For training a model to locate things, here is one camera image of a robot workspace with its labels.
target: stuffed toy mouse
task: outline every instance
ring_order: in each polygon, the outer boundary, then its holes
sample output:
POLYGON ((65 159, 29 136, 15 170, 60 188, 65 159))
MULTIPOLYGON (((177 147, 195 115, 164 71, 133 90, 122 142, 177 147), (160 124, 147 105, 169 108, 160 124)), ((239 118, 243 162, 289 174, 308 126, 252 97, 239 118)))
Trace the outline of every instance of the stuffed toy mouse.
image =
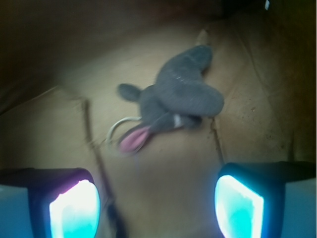
POLYGON ((131 84, 120 84, 121 97, 139 104, 141 123, 121 137, 119 150, 137 152, 150 135, 180 127, 194 129, 200 126, 202 117, 219 114, 224 98, 202 77, 211 60, 211 47, 196 46, 170 59, 154 85, 141 90, 131 84))

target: cardboard floor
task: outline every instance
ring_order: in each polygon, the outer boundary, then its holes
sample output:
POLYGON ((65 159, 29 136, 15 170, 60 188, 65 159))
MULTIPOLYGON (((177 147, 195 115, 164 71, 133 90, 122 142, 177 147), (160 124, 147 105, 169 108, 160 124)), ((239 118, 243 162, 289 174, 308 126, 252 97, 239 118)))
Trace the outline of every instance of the cardboard floor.
MULTIPOLYGON (((315 92, 280 49, 285 39, 267 35, 265 19, 180 17, 125 35, 98 56, 70 47, 57 87, 0 117, 0 165, 89 169, 103 205, 113 196, 130 237, 221 237, 213 190, 223 163, 316 161, 315 92), (118 84, 153 84, 168 59, 197 41, 214 50, 205 80, 225 97, 220 115, 193 131, 157 135, 135 156, 109 151, 110 127, 138 116, 118 84)), ((97 237, 110 237, 102 215, 97 237)))

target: white string tail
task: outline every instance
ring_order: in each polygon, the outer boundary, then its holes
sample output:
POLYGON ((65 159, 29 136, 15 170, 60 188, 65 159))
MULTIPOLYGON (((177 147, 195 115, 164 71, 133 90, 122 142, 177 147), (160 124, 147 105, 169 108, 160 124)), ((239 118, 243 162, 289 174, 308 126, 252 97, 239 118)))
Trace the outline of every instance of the white string tail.
POLYGON ((118 126, 120 126, 121 124, 123 124, 123 123, 125 123, 125 122, 127 122, 127 121, 140 121, 141 119, 142 119, 141 117, 126 117, 126 118, 123 118, 123 119, 117 121, 117 122, 110 128, 110 130, 108 131, 107 136, 106 136, 106 145, 107 145, 109 151, 110 151, 112 154, 114 154, 114 155, 116 155, 116 156, 119 156, 119 157, 128 157, 128 156, 130 156, 131 154, 133 154, 133 153, 123 154, 123 153, 118 152, 117 150, 114 150, 114 149, 113 149, 113 146, 112 146, 112 143, 113 143, 113 141, 112 141, 112 136, 113 136, 113 133, 114 133, 115 129, 116 129, 118 126))

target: cyan light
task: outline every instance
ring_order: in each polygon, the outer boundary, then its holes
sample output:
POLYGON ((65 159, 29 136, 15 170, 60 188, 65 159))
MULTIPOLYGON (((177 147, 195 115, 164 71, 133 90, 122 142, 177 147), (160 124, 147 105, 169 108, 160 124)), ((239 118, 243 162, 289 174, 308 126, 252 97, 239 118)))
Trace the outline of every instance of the cyan light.
POLYGON ((50 203, 52 238, 93 238, 99 216, 97 188, 82 180, 50 203))
POLYGON ((226 238, 260 238, 264 199, 230 175, 217 181, 215 212, 226 238))

